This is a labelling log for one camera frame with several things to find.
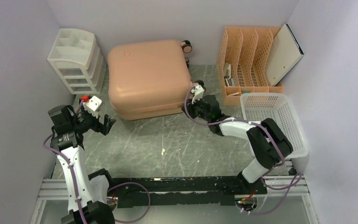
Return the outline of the orange plastic file rack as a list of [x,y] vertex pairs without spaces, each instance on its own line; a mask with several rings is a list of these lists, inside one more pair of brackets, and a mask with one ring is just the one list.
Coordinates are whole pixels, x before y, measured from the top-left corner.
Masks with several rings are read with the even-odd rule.
[[280,28],[225,27],[221,40],[217,74],[224,105],[240,105],[243,94],[283,93],[281,82],[270,85],[266,66]]

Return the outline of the white plastic drawer organizer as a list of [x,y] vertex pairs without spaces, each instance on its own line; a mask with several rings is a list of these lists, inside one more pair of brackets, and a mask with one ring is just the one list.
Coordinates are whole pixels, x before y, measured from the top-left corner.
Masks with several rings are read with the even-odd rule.
[[100,93],[106,62],[93,33],[61,28],[47,61],[71,94]]

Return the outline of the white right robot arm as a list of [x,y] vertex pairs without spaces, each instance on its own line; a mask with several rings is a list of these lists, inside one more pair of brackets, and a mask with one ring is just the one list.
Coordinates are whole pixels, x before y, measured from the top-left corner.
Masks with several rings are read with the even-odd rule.
[[286,135],[271,119],[246,121],[230,117],[221,112],[215,96],[207,95],[202,99],[188,99],[182,106],[188,118],[204,120],[203,125],[219,136],[231,136],[249,142],[254,159],[239,173],[238,189],[244,194],[255,188],[255,182],[267,174],[273,167],[282,165],[294,149]]

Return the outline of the white plastic mesh basket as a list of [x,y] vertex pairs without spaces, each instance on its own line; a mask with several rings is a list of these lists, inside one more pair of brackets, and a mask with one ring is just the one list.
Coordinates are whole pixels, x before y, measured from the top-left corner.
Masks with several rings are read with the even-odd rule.
[[299,118],[288,96],[272,92],[245,93],[240,96],[240,103],[245,120],[262,121],[271,118],[277,123],[293,147],[288,159],[308,155]]

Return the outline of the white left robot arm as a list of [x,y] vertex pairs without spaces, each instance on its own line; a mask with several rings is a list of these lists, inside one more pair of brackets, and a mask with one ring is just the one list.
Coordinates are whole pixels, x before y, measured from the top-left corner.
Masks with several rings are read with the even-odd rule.
[[77,114],[71,105],[60,105],[48,112],[53,121],[50,145],[62,166],[68,190],[68,214],[63,224],[113,224],[112,208],[107,196],[114,192],[115,184],[106,169],[87,174],[83,148],[83,134],[88,130],[106,136],[116,120],[109,115],[100,116],[81,108]]

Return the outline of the pink hard-shell suitcase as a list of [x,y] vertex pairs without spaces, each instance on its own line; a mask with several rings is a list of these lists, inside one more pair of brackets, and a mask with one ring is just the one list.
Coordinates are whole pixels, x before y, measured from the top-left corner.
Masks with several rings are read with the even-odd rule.
[[182,112],[193,83],[180,42],[139,42],[111,49],[108,96],[118,117],[138,120]]

